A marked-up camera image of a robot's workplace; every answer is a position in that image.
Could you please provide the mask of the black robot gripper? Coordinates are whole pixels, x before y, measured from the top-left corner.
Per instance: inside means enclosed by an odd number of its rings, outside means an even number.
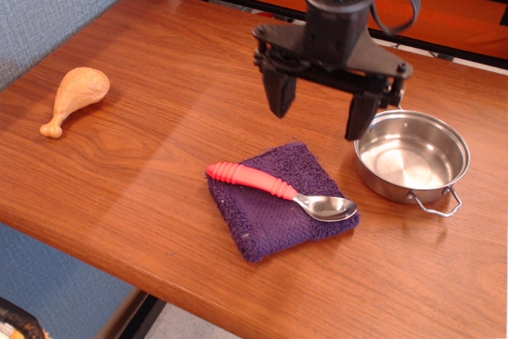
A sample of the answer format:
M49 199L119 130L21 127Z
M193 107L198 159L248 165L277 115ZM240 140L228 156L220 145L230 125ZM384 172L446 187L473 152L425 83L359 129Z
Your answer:
M255 63L270 111L284 117L297 79L353 94L344 138L359 140L380 106L397 106L412 67L380 48L368 32L373 0L307 0L304 25L259 25Z

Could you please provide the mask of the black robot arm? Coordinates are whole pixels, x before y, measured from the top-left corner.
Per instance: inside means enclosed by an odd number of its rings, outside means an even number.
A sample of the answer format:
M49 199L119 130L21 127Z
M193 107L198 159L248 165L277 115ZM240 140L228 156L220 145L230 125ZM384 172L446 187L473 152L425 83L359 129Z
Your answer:
M409 0L413 16L398 27L383 25L394 35L418 18L420 0ZM352 94L345 138L360 139L380 108L397 106L404 81L413 68L377 45L368 32L379 16L375 0L305 0L304 25L259 25L255 63L271 112L283 117L295 98L296 82L305 79Z

